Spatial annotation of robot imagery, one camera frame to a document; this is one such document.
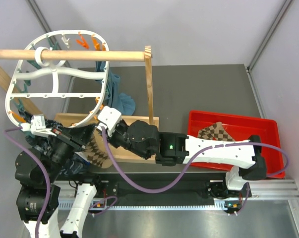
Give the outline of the brown argyle sock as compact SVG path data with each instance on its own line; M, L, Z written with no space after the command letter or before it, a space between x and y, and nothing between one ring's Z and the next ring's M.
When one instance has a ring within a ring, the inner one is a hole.
M199 130L197 137L205 140L218 140L228 142L235 141L233 137L226 132L220 121Z
M104 146L103 138L97 130L94 130L83 154L92 165L99 168L107 169L113 165Z

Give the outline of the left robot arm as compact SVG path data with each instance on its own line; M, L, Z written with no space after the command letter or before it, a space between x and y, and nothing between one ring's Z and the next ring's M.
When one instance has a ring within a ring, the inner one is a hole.
M15 178L21 183L16 205L32 238L80 238L93 197L103 185L97 177L81 177L69 215L58 222L60 187L54 182L76 152L85 149L95 130L90 124L79 128L53 127L44 151L24 149L15 161Z

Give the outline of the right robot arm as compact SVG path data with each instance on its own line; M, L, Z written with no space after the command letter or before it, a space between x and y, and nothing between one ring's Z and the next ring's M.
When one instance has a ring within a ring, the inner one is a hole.
M162 193L173 188L194 162L228 164L232 168L226 172L222 191L234 196L248 181L266 178L267 166L261 155L263 144L259 141L215 141L206 140L181 133L159 132L155 125L137 120L128 125L124 120L112 126L100 124L100 131L109 158L121 177L133 188L145 193ZM155 157L162 166L183 164L179 175L162 188L145 188L133 182L116 162L110 146L122 147L147 160Z

